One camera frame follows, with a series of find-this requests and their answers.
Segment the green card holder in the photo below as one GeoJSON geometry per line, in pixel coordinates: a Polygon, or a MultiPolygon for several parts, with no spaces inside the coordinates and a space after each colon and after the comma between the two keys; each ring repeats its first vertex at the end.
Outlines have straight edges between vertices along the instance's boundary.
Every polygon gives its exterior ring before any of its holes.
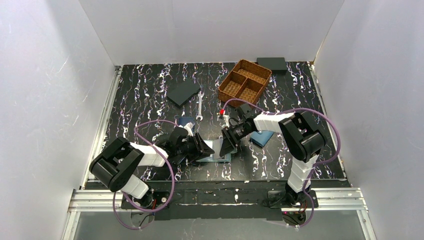
{"type": "Polygon", "coordinates": [[[211,162],[229,163],[233,159],[233,154],[237,152],[235,150],[233,152],[226,154],[225,156],[220,156],[221,146],[223,143],[222,138],[218,138],[215,140],[205,140],[205,143],[208,147],[214,150],[214,153],[208,157],[196,160],[197,163],[211,163],[211,162]]]}

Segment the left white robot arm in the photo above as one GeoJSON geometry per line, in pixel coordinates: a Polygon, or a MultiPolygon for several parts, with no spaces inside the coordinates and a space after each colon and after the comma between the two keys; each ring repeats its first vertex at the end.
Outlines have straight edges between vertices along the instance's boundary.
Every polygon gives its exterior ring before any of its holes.
{"type": "Polygon", "coordinates": [[[158,144],[140,145],[118,137],[94,158],[89,171],[111,192],[122,191],[142,199],[150,192],[150,187],[134,174],[137,167],[163,167],[166,161],[173,164],[183,160],[193,162],[214,153],[199,133],[177,127],[158,144]]]}

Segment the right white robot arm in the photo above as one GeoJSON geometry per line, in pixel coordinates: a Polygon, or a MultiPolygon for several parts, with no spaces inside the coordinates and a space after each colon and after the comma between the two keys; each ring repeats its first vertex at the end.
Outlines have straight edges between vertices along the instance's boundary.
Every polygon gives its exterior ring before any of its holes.
{"type": "Polygon", "coordinates": [[[241,139],[253,132],[273,132],[281,134],[292,155],[290,175],[285,191],[292,197],[306,194],[310,177],[327,138],[322,133],[313,114],[326,119],[322,113],[309,108],[295,108],[280,113],[255,112],[251,103],[236,108],[239,122],[224,127],[219,155],[235,150],[241,139]]]}

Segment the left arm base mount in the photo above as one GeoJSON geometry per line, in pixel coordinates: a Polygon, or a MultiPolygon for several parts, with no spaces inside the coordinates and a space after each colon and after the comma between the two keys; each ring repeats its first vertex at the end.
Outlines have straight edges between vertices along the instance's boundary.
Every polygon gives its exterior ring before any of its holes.
{"type": "Polygon", "coordinates": [[[143,209],[157,209],[162,206],[169,198],[169,191],[148,191],[141,199],[134,198],[131,195],[127,195],[135,205],[143,209]]]}

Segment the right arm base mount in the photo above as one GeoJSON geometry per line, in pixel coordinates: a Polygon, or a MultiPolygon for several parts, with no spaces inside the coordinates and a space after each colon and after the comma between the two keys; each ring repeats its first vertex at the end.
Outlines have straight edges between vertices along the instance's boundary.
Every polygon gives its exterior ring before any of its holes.
{"type": "Polygon", "coordinates": [[[304,225],[309,219],[307,211],[319,207],[314,190],[310,190],[308,194],[303,191],[296,193],[292,190],[270,190],[262,201],[262,205],[270,209],[283,209],[283,221],[291,227],[304,225]]]}

